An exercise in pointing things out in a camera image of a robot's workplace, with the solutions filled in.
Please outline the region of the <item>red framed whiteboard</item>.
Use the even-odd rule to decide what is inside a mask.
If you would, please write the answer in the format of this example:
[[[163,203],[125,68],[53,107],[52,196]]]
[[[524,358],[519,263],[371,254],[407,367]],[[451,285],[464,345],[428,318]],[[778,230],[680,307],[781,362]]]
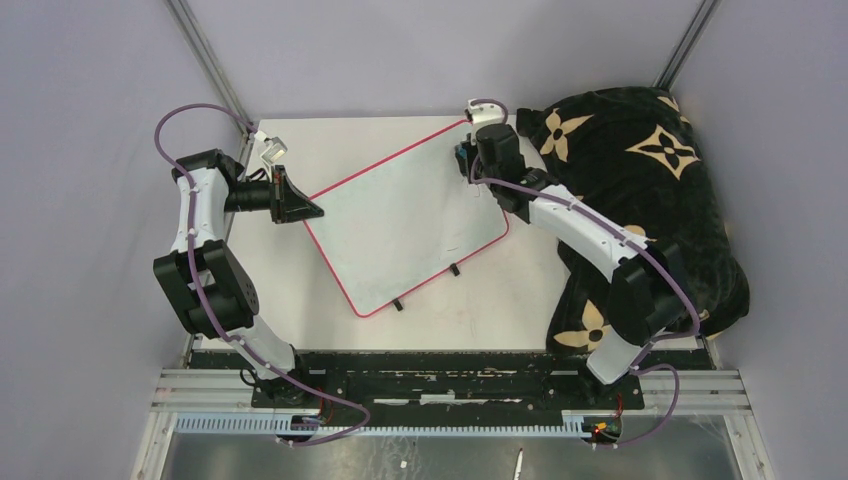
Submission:
[[[367,318],[480,253],[510,230],[460,173],[456,120],[314,194],[305,227],[353,313]]]

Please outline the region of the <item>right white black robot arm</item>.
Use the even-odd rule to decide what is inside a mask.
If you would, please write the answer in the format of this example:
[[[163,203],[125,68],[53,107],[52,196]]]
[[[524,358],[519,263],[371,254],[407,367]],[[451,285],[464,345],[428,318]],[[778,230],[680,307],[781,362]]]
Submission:
[[[698,320],[680,248],[627,230],[544,170],[528,167],[511,125],[473,125],[456,158],[467,181],[486,186],[503,212],[554,235],[608,283],[611,331],[589,355],[589,373],[577,382],[584,403],[605,406],[617,396],[617,381],[636,371],[669,326],[683,317]]]

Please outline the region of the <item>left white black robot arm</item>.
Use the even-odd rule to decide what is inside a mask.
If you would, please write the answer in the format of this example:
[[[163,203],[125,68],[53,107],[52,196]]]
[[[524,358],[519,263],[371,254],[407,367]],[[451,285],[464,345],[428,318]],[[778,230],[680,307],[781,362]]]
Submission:
[[[269,178],[241,179],[243,166],[219,149],[180,158],[172,171],[180,191],[179,226],[153,272],[183,328],[236,350],[291,406],[307,404],[314,379],[303,373],[295,347],[260,315],[254,282],[228,246],[226,218],[267,211],[276,224],[321,218],[324,210],[297,189],[282,166]]]

